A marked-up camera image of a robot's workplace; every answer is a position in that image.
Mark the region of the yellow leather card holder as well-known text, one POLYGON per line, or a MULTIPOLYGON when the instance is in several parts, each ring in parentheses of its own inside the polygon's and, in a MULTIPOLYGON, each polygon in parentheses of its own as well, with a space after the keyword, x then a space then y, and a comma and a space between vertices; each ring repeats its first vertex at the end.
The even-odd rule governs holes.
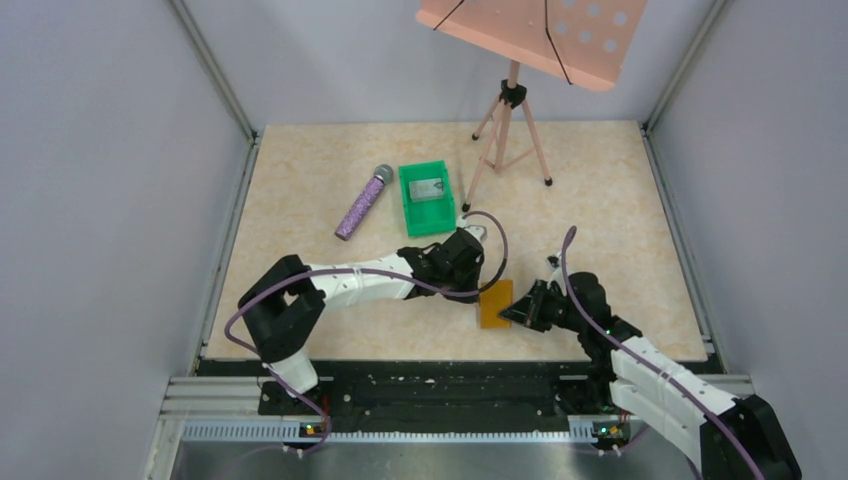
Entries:
POLYGON ((511 322, 499 316, 513 303, 513 281, 498 280, 482 292, 478 301, 478 327, 483 330, 508 329, 511 322))

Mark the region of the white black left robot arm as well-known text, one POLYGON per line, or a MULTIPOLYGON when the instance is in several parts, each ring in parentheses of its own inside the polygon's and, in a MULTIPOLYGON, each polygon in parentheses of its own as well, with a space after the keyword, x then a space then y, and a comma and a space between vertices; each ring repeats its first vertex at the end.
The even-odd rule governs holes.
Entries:
POLYGON ((351 264, 306 264, 287 255, 241 297, 237 316, 261 361, 290 395, 303 394, 318 384, 306 342, 322 315, 377 300, 436 294, 473 303, 479 297, 486 234, 485 227, 469 225, 428 247, 404 247, 351 264))

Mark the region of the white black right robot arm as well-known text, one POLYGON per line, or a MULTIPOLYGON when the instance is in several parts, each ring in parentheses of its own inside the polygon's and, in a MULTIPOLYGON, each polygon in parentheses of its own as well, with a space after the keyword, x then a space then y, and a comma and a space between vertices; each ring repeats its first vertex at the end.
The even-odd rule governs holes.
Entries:
POLYGON ((582 409, 638 417, 683 453, 701 478, 801 478, 767 401, 722 390, 661 353, 613 313, 596 275, 538 280, 498 315, 538 332, 576 333, 590 359, 582 409))

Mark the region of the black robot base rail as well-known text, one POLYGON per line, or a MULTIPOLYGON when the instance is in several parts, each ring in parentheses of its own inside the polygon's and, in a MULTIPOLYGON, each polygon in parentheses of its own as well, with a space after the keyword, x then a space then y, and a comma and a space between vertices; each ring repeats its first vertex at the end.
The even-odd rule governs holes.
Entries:
POLYGON ((316 369, 318 385, 297 399, 256 361, 204 360, 169 382, 160 417, 188 441, 289 448, 579 443, 616 451, 650 428, 628 413, 582 409, 583 361, 320 361, 316 369))

